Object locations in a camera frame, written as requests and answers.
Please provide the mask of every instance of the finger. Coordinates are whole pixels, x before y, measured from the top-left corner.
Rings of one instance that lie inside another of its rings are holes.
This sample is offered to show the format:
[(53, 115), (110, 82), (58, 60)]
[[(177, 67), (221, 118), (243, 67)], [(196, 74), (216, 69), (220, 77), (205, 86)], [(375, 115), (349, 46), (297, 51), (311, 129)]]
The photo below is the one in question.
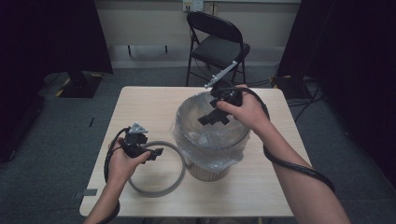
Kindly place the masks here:
[(229, 104), (229, 103), (227, 103), (225, 101), (218, 101), (217, 102), (217, 107), (220, 110), (225, 111), (227, 113), (230, 113), (232, 115), (235, 114), (236, 110), (239, 108), (238, 106), (231, 105), (231, 104)]
[(146, 160), (149, 158), (149, 155), (150, 155), (150, 154), (151, 154), (151, 152), (147, 151), (147, 152), (143, 153), (142, 155), (140, 155), (140, 156), (134, 158), (134, 160), (135, 160), (138, 164), (140, 164), (140, 163), (146, 161)]

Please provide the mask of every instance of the clear plastic bag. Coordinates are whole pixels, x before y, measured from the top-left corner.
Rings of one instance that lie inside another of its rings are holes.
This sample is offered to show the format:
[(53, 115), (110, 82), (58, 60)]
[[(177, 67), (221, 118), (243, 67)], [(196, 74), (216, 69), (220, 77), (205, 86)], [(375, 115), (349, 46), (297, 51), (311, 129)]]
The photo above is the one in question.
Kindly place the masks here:
[(227, 125), (217, 122), (203, 126), (198, 118), (214, 108), (209, 92), (200, 92), (179, 107), (172, 135), (185, 158), (197, 166), (219, 173), (243, 159), (243, 150), (250, 137), (249, 128), (228, 116)]

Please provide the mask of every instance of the person's right hand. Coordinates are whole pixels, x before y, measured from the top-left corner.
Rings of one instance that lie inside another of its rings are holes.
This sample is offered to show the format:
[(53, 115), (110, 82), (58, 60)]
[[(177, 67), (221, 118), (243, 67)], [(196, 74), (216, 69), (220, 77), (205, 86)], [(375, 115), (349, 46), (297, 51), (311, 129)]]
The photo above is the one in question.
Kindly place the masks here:
[[(236, 87), (247, 88), (248, 86), (239, 85)], [(243, 100), (241, 106), (235, 106), (224, 101), (218, 101), (217, 107), (232, 114), (235, 119), (239, 120), (254, 132), (258, 125), (262, 125), (263, 122), (268, 122), (269, 119), (262, 110), (262, 105), (253, 95), (243, 91), (242, 97)]]

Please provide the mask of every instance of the wooden table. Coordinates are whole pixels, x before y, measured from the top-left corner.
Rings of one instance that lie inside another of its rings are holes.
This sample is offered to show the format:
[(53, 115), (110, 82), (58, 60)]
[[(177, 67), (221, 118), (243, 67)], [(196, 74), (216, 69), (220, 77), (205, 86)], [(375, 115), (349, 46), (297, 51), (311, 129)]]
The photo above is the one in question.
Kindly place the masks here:
[[(294, 124), (282, 91), (253, 89), (267, 104), (271, 121), (294, 149), (309, 162), (304, 144)], [(85, 196), (80, 213), (87, 216), (105, 186), (103, 166), (107, 145), (122, 128), (138, 121), (148, 129), (149, 141), (176, 144), (170, 129), (181, 103), (204, 88), (125, 87), (120, 93), (105, 140), (92, 171), (87, 189), (96, 196)], [(149, 164), (139, 165), (139, 169)], [(160, 198), (140, 196), (127, 184), (120, 196), (119, 216), (125, 217), (287, 217), (290, 208), (277, 181), (271, 162), (262, 153), (262, 142), (251, 133), (244, 159), (230, 173), (215, 182), (200, 181), (186, 172), (173, 192)]]

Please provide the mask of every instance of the wrist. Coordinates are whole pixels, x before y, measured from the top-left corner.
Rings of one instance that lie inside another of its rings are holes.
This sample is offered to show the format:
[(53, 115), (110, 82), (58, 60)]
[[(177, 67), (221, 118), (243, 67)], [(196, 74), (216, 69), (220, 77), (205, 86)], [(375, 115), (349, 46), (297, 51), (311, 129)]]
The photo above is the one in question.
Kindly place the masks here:
[(120, 181), (118, 179), (108, 179), (106, 186), (110, 189), (123, 190), (127, 181)]

